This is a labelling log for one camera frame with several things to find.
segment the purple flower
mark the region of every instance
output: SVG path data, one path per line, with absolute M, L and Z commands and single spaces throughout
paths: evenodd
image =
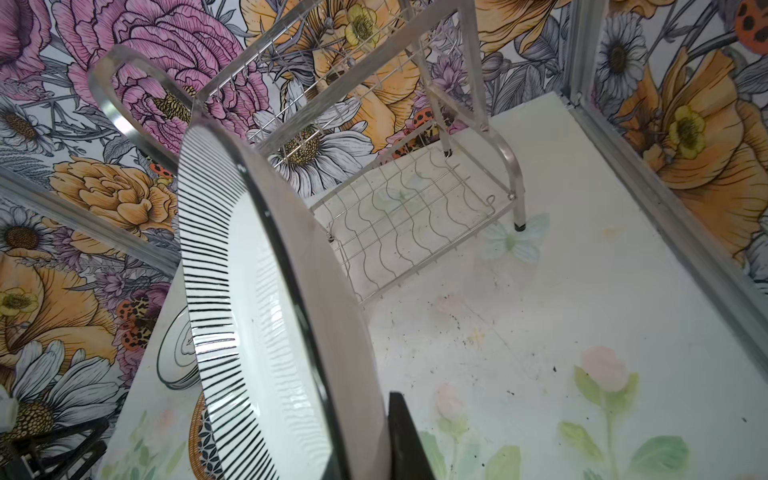
M 106 305 L 108 310 L 114 310 L 122 300 L 125 280 L 114 270 L 106 273 L 96 273 L 96 295 Z
M 0 12 L 0 92 L 14 100 L 38 100 L 41 81 L 24 82 L 24 87 L 19 82 L 45 70 L 40 50 L 51 41 L 45 2 L 0 0 Z
M 462 92 L 466 78 L 467 71 L 461 55 L 440 55 L 438 62 L 432 66 L 432 81 L 445 92 Z
M 86 72 L 114 45 L 146 55 L 190 93 L 198 92 L 243 46 L 200 0 L 60 0 L 51 8 L 75 62 L 69 78 L 83 100 L 96 105 Z M 155 80 L 126 65 L 115 90 L 134 118 L 160 142 L 178 152 L 190 112 Z M 244 137 L 255 127 L 252 113 L 269 108 L 266 85 L 255 65 L 235 77 L 208 102 L 208 112 Z
M 72 246 L 73 233 L 74 230 L 67 227 L 57 228 L 53 231 L 53 245 L 56 256 L 65 261 L 69 268 L 80 272 L 82 271 L 80 259 L 83 253 Z

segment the dish rack leg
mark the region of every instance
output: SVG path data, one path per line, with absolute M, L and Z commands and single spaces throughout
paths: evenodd
M 413 17 L 413 10 L 411 8 L 410 0 L 398 0 L 400 4 L 400 10 L 404 13 L 405 17 L 410 21 Z M 417 38 L 412 44 L 411 48 L 414 50 L 415 55 L 413 60 L 416 62 L 416 66 L 419 67 L 419 74 L 422 79 L 424 91 L 429 99 L 429 107 L 432 109 L 432 114 L 435 115 L 435 122 L 439 127 L 438 135 L 440 136 L 440 144 L 442 145 L 442 153 L 445 157 L 453 155 L 453 149 L 451 147 L 451 141 L 442 134 L 443 131 L 447 132 L 448 128 L 445 125 L 445 119 L 442 116 L 442 110 L 440 102 L 435 95 L 429 93 L 429 87 L 432 86 L 432 76 L 429 74 L 427 68 L 426 58 L 424 57 L 424 47 L 422 45 L 421 38 Z

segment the pink flower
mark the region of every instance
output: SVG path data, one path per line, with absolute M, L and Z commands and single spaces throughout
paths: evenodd
M 243 46 L 200 0 L 60 0 L 53 4 L 61 39 L 75 59 L 69 78 L 86 102 L 88 69 L 112 48 L 126 45 L 146 55 L 191 94 L 198 92 Z M 161 85 L 131 66 L 113 80 L 118 97 L 160 142 L 179 151 L 189 111 Z M 269 107 L 261 73 L 251 65 L 226 85 L 208 111 L 240 136 L 255 126 L 252 113 Z
M 45 70 L 40 50 L 51 41 L 44 0 L 0 0 L 0 92 L 15 100 L 37 100 L 42 82 L 20 81 Z
M 461 422 L 466 419 L 467 405 L 458 399 L 456 387 L 450 383 L 440 385 L 435 393 L 435 405 L 438 413 L 451 422 Z
M 581 354 L 581 368 L 606 392 L 618 392 L 629 380 L 627 364 L 606 346 L 586 349 Z

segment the yellow flower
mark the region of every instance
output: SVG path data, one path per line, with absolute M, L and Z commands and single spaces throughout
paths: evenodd
M 21 288 L 0 292 L 0 315 L 17 316 L 20 312 L 30 313 L 38 308 L 38 296 L 26 293 Z
M 48 256 L 32 250 L 20 253 Z M 68 268 L 26 266 L 18 257 L 0 253 L 0 385 L 10 385 L 20 352 L 32 340 L 43 348 L 61 340 L 64 370 L 78 349 L 85 350 L 86 358 L 114 361 L 112 316 L 99 306 L 93 290 L 72 290 L 83 285 L 85 279 Z
M 376 28 L 376 12 L 368 7 L 352 5 L 346 13 L 349 24 L 344 28 L 344 35 L 350 45 L 356 47 L 360 42 L 373 50 L 381 34 Z
M 103 164 L 93 158 L 72 160 L 54 165 L 50 183 L 60 197 L 144 240 L 142 232 L 149 228 L 173 231 L 170 221 L 178 212 L 177 199 L 165 183 L 153 183 L 137 168 Z M 71 245 L 83 253 L 115 253 L 79 232 L 72 234 Z
M 497 51 L 525 34 L 520 52 L 528 50 L 541 35 L 549 13 L 571 0 L 476 0 L 481 50 Z
M 707 142 L 704 141 L 706 122 L 688 105 L 678 107 L 674 112 L 674 119 L 675 121 L 670 125 L 669 135 L 675 151 L 680 152 L 683 158 L 689 160 L 696 158 L 707 146 Z
M 646 67 L 617 116 L 632 115 L 624 137 L 742 263 L 768 207 L 768 131 L 760 109 L 738 99 L 730 58 L 710 52 L 690 80 L 687 63 L 682 48 L 660 90 Z
M 298 2 L 299 0 L 288 0 L 285 11 L 295 7 Z M 256 34 L 255 38 L 260 35 L 262 26 L 266 31 L 275 22 L 275 11 L 267 0 L 241 0 L 240 10 L 248 31 Z M 315 76 L 322 78 L 328 75 L 316 86 L 317 91 L 323 91 L 328 88 L 329 83 L 349 70 L 349 62 L 345 57 L 351 51 L 357 49 L 352 59 L 358 61 L 366 52 L 383 41 L 378 33 L 367 42 L 366 38 L 386 25 L 391 25 L 399 12 L 397 0 L 324 2 L 310 12 L 301 36 L 287 51 L 312 49 Z M 277 39 L 276 43 L 282 44 L 288 41 L 296 34 L 298 25 L 299 22 L 294 23 L 283 36 Z M 364 47 L 358 48 L 361 41 L 366 43 Z M 332 45 L 328 48 L 318 48 L 321 45 L 330 44 Z M 373 87 L 373 90 L 362 98 L 360 110 L 350 121 L 350 124 L 359 121 L 368 122 L 363 133 L 373 142 L 373 151 L 384 148 L 387 145 L 387 137 L 391 137 L 405 127 L 406 120 L 413 112 L 418 82 L 419 68 L 402 51 L 355 90 L 355 93 L 360 96 L 365 94 L 368 88 Z
M 675 0 L 611 0 L 608 3 L 608 15 L 622 12 L 634 12 L 650 18 L 656 13 L 656 8 L 672 5 Z

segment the dish rack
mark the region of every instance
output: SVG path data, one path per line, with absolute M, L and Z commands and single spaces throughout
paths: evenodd
M 423 118 L 418 127 L 358 171 L 348 172 L 345 181 L 322 192 L 310 207 L 326 229 L 360 302 L 418 273 L 510 210 L 516 230 L 525 229 L 526 221 L 517 158 L 488 124 L 474 2 L 380 1 L 377 7 L 367 1 L 366 8 L 355 11 L 362 23 L 355 27 L 350 22 L 358 28 L 351 35 L 342 30 L 334 38 L 333 25 L 328 25 L 328 35 L 312 39 L 315 58 L 333 58 L 327 71 L 315 73 L 309 85 L 301 84 L 302 91 L 294 95 L 297 98 L 288 101 L 282 111 L 272 112 L 283 121 L 268 121 L 247 135 L 273 166 L 291 168 L 306 162 L 306 152 L 316 149 L 326 132 L 344 127 L 340 125 L 349 116 L 347 108 L 360 108 L 376 92 L 385 91 L 391 75 L 404 74 L 404 68 L 413 64 L 418 67 L 418 88 L 429 104 L 420 111 Z M 143 55 L 115 45 L 89 73 L 94 99 L 118 130 L 153 161 L 175 173 L 177 156 L 131 116 L 115 92 L 113 76 L 124 65 L 132 65 L 159 81 L 184 107 L 203 114 L 244 85 L 250 71 L 269 72 L 282 66 L 279 78 L 288 81 L 284 79 L 295 78 L 290 60 L 296 55 L 300 35 L 310 31 L 307 25 L 314 18 L 328 14 L 331 2 L 302 0 L 287 12 L 285 4 L 278 4 L 272 27 L 193 97 Z M 368 8 L 379 15 L 369 15 Z M 374 17 L 386 22 L 377 24 Z M 461 25 L 459 41 L 438 28 L 449 19 L 458 19 Z M 441 90 L 427 64 L 438 45 L 445 50 L 446 42 L 452 42 L 448 55 L 460 56 L 467 70 L 460 87 L 465 101 Z M 449 134 L 460 123 L 467 131 Z M 435 134 L 439 142 L 417 148 L 427 145 Z

